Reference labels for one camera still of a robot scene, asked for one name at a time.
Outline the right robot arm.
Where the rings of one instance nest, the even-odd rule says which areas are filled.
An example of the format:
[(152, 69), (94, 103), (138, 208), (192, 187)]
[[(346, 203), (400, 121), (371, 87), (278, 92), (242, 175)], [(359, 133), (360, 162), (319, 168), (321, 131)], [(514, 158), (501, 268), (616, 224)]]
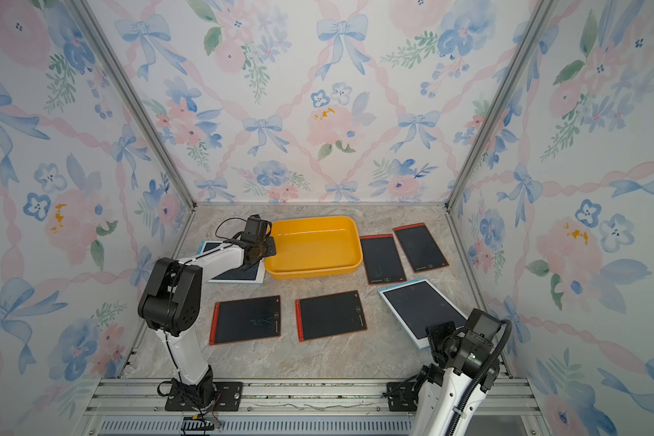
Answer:
[(412, 389), (417, 411), (410, 434), (467, 432), (500, 374), (505, 330), (505, 323), (481, 312), (474, 312), (460, 328), (447, 322), (426, 329), (433, 364)]

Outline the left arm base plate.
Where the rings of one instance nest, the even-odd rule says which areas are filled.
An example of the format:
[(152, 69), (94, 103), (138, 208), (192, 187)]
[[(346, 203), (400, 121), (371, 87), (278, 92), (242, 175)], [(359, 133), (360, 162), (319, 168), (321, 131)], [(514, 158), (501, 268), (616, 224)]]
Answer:
[(206, 381), (191, 386), (172, 379), (158, 385), (167, 412), (238, 412), (242, 394), (240, 381)]

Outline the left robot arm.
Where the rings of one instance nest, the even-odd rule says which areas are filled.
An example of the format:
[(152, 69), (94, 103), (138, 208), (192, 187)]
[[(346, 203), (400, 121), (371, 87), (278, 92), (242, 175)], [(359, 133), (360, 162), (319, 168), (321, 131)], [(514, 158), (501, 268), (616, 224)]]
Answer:
[(203, 357), (195, 331), (203, 285), (220, 274), (250, 268), (274, 255), (271, 236), (255, 242), (241, 236), (194, 257), (163, 257), (154, 264), (138, 315), (169, 353), (175, 368), (173, 390), (184, 395), (187, 403), (206, 408), (216, 398), (213, 369)]

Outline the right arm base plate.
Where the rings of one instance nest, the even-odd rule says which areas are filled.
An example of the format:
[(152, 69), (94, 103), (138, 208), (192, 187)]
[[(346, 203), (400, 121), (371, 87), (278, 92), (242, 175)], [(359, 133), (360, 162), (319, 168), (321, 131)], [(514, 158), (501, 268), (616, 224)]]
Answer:
[(416, 412), (418, 394), (414, 390), (414, 381), (391, 381), (386, 385), (383, 397), (390, 412)]

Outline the yellow plastic storage box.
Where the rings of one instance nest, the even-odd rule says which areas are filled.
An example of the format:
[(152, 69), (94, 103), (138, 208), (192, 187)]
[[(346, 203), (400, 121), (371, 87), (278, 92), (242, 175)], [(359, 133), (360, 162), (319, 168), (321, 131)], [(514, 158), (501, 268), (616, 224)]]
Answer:
[(276, 280), (354, 273), (363, 262), (356, 223), (347, 216), (277, 221), (272, 224), (276, 255), (265, 269)]

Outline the red writing tablet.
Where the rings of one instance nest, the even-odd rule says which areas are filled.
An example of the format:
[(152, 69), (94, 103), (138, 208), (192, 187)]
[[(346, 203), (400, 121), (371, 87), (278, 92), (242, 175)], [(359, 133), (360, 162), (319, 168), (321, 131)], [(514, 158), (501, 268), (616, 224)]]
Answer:
[(393, 231), (415, 273), (449, 265), (425, 223), (403, 225), (394, 228)]
[(361, 247), (369, 285), (404, 283), (407, 281), (392, 234), (362, 236)]
[(209, 336), (211, 346), (263, 340), (281, 336), (281, 297), (218, 302)]
[(295, 311), (301, 343), (368, 329), (357, 291), (299, 299)]

